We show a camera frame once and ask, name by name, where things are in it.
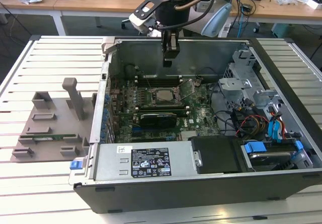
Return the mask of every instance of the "floor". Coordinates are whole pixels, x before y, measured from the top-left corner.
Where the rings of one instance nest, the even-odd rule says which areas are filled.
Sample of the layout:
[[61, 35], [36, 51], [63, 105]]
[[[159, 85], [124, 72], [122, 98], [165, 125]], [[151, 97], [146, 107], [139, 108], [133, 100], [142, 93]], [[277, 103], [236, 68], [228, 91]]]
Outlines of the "floor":
[[[19, 15], [18, 20], [34, 35], [57, 35], [55, 24], [50, 16]], [[101, 18], [102, 27], [95, 26], [93, 17], [65, 17], [65, 23], [69, 35], [117, 35], [117, 36], [137, 36], [138, 32], [127, 24], [128, 29], [121, 29], [123, 18]], [[260, 31], [254, 33], [255, 24], [249, 23], [243, 32], [242, 37], [273, 38], [271, 32], [272, 24], [261, 24]], [[28, 42], [29, 34], [13, 17], [8, 18], [6, 25], [0, 25], [0, 83], [6, 77], [15, 60]], [[232, 29], [229, 37], [236, 37], [238, 25]], [[319, 26], [294, 25], [286, 37], [291, 38], [307, 55], [311, 56], [318, 45], [322, 35], [322, 28]], [[315, 54], [312, 61], [318, 68], [322, 67], [322, 48]]]

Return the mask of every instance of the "power connector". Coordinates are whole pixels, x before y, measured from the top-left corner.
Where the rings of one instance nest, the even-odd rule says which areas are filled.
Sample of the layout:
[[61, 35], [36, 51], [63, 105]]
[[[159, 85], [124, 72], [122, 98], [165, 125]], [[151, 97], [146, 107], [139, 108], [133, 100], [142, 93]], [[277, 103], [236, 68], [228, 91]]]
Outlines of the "power connector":
[[242, 4], [240, 6], [240, 9], [242, 9], [242, 11], [244, 13], [251, 13], [252, 9], [253, 9], [253, 6], [252, 5], [249, 5], [249, 4]]

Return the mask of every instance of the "power supply label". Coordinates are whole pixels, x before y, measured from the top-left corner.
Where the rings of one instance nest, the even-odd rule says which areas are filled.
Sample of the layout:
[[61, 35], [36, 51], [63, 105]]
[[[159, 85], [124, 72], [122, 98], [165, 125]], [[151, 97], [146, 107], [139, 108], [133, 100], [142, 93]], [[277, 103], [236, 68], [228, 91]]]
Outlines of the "power supply label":
[[146, 148], [132, 150], [131, 175], [133, 178], [171, 176], [169, 149]]

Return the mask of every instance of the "motherboard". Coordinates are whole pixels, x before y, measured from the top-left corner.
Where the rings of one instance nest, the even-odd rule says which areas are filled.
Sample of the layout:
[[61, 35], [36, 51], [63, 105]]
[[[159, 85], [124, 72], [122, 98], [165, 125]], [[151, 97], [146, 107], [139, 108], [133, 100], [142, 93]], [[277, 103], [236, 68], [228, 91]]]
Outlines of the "motherboard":
[[111, 80], [109, 91], [105, 111], [113, 112], [115, 143], [186, 141], [219, 134], [209, 107], [209, 85], [200, 79], [141, 79], [122, 85]]

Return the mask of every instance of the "green circuit board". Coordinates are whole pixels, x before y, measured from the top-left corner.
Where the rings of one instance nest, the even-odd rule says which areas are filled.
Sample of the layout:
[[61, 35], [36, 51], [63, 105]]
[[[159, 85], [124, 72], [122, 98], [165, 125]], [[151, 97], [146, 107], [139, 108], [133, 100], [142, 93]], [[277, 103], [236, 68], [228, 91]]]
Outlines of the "green circuit board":
[[[192, 92], [190, 81], [183, 87], [176, 88], [138, 88], [128, 81], [112, 94], [114, 117], [117, 119], [115, 143], [145, 141], [185, 141], [192, 136], [219, 134], [219, 127], [214, 120], [208, 103], [209, 89], [200, 85]], [[153, 108], [153, 112], [170, 112], [172, 106], [189, 106], [189, 114], [178, 114], [176, 126], [168, 129], [143, 129], [139, 125], [137, 107]]]

